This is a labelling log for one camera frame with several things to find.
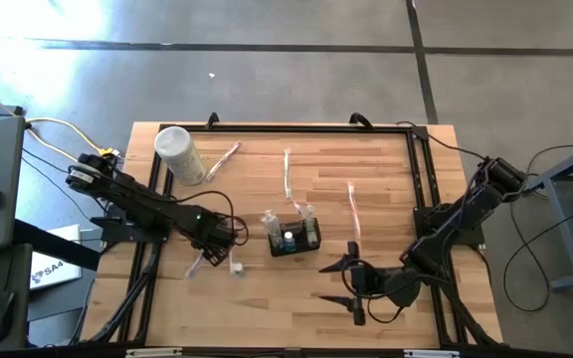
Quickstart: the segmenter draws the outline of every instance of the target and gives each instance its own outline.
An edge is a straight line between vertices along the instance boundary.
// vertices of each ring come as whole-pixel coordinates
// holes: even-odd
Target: white tag
[[[70,175],[77,177],[83,181],[86,181],[88,182],[88,184],[92,184],[92,182],[95,180],[95,178],[92,175],[88,175],[86,173],[82,173],[77,170],[73,170],[72,172],[70,172]]]

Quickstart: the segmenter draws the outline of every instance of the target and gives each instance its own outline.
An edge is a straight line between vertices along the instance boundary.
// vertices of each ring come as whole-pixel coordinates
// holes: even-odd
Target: test tube
[[[315,219],[313,218],[313,206],[306,206],[306,215],[304,217],[304,224],[306,225],[306,238],[308,245],[312,248],[317,246],[317,232],[315,231]]]
[[[283,232],[280,229],[280,221],[273,210],[266,210],[265,215],[260,218],[267,229],[267,234],[271,239],[271,246],[281,248],[283,246]]]

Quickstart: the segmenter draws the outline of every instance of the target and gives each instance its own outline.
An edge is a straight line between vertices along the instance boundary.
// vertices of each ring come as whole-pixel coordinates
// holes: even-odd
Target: black tray
[[[319,249],[322,243],[322,235],[319,232],[319,225],[317,224],[317,219],[313,218],[313,225],[315,226],[315,233],[317,234],[317,245],[311,247],[308,245],[308,238],[306,237],[306,224],[304,220],[300,220],[295,223],[280,224],[280,230],[282,230],[282,236],[285,237],[285,232],[292,232],[293,239],[295,240],[295,251],[290,252],[284,248],[274,248],[271,245],[271,237],[267,235],[269,239],[269,248],[271,249],[271,256],[280,257],[284,255],[292,255],[298,253],[305,253],[313,250]]]

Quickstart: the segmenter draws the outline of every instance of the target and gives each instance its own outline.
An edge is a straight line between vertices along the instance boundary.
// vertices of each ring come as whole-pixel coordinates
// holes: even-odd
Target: metal clamp
[[[350,118],[348,119],[348,123],[349,124],[360,123],[361,125],[363,125],[368,130],[375,129],[373,127],[373,124],[371,124],[370,121],[368,119],[366,119],[365,116],[363,116],[361,113],[358,113],[358,112],[354,112],[353,114],[350,115]]]
[[[218,117],[218,113],[212,112],[211,115],[209,115],[209,119],[207,119],[207,124],[205,124],[205,129],[212,130],[214,123],[219,121],[220,118]]]
[[[459,358],[457,351],[436,351],[436,350],[404,350],[405,358]]]

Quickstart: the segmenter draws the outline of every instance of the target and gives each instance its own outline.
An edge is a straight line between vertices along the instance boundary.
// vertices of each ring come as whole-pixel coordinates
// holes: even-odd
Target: black metal frame
[[[433,206],[438,205],[441,202],[439,194],[439,185],[437,183],[437,174],[435,172],[435,165],[433,162],[432,151],[430,148],[428,128],[425,126],[373,126],[368,119],[359,113],[353,113],[350,117],[349,123],[355,124],[360,123],[361,125],[341,125],[341,126],[329,126],[329,125],[278,125],[278,124],[258,124],[258,125],[240,125],[240,124],[214,124],[220,122],[218,115],[212,113],[209,117],[207,124],[188,124],[188,125],[178,125],[178,124],[161,124],[158,130],[163,130],[171,126],[182,126],[189,132],[270,132],[270,133],[365,133],[365,134],[403,134],[406,137],[406,143],[408,148],[408,156],[410,159],[411,175],[413,180],[413,188],[415,189],[415,199],[418,208],[426,208],[426,200],[424,198],[424,191],[422,186],[422,178],[419,170],[419,162],[417,158],[417,150],[415,148],[415,139],[421,141],[422,151],[424,153],[424,160],[426,163],[426,172],[428,176],[428,185],[430,188],[431,199]],[[148,187],[150,189],[155,189],[159,172],[161,166],[161,159],[158,154],[154,153],[154,158],[152,162],[152,168],[149,176]],[[173,174],[167,170],[164,183],[164,195],[171,194],[171,188],[173,183]],[[138,273],[140,272],[140,267],[142,264],[142,258],[144,253],[145,244],[136,244],[136,251],[134,252],[134,260],[132,262],[131,274],[128,282],[128,290],[138,279]],[[449,255],[448,260],[451,262],[450,267],[452,268],[452,257]],[[136,333],[135,340],[138,342],[144,342],[147,335],[147,328],[149,324],[149,314],[151,311],[151,305],[153,300],[153,288],[155,285],[156,276],[147,286],[147,291],[143,299],[141,316],[138,325],[138,332]],[[452,339],[448,333],[448,328],[446,326],[446,318],[444,315],[444,307],[441,299],[440,290],[431,286],[431,296],[433,299],[433,308],[435,311],[435,324],[437,327],[437,333],[439,338],[440,347],[445,347],[453,344]],[[119,329],[118,341],[127,340],[127,335],[129,332],[129,324],[131,321],[131,312],[128,312],[124,320],[121,323]],[[457,334],[457,342],[460,344],[468,343],[466,329],[461,323],[461,320],[455,315],[455,328]]]
[[[422,355],[422,350],[402,349],[402,348],[250,348],[250,347],[145,347],[139,342],[105,342],[93,343],[82,342],[74,346],[52,346],[36,349],[23,349],[17,351],[0,352],[1,358],[79,358],[103,357],[103,358],[123,358],[125,356],[136,356],[127,353],[127,350],[156,348],[161,356],[191,356],[191,357],[258,357],[258,356],[281,356],[284,358],[312,358],[312,357],[441,357],[436,351],[426,351]],[[478,347],[478,346],[447,346],[444,349],[459,353],[461,357],[477,358],[573,358],[573,354],[540,352],[526,349],[515,349],[505,347]]]

